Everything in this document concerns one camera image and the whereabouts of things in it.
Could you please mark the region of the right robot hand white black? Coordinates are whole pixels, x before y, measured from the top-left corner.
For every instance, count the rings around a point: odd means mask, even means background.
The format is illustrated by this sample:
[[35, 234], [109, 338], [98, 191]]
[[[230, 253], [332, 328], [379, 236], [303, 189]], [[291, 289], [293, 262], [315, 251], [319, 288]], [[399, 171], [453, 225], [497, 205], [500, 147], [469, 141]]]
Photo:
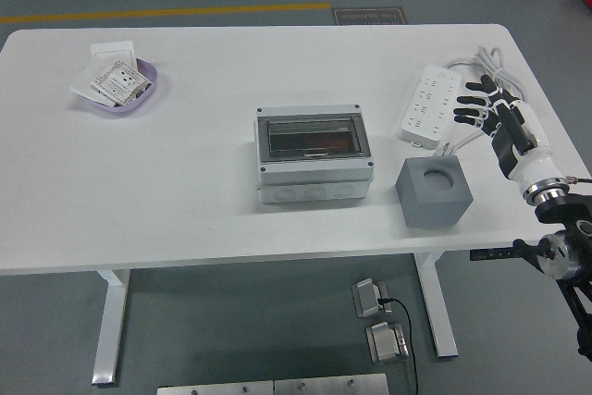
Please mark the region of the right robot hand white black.
[[562, 173], [552, 161], [552, 149], [532, 107], [501, 88], [488, 75], [465, 84], [478, 96], [459, 96], [454, 120], [474, 126], [491, 138], [499, 169], [519, 185], [521, 193]]

